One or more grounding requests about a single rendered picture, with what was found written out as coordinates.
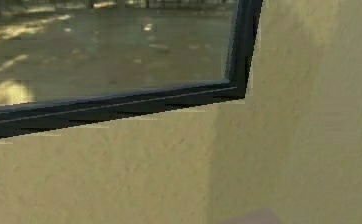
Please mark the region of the black framed window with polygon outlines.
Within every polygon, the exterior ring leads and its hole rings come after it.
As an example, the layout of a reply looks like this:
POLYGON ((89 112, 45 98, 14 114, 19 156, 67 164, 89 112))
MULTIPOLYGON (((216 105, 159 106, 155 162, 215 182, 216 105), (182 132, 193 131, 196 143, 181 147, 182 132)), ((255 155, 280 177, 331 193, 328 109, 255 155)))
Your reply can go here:
POLYGON ((0 10, 0 139, 244 98, 262 4, 0 10))

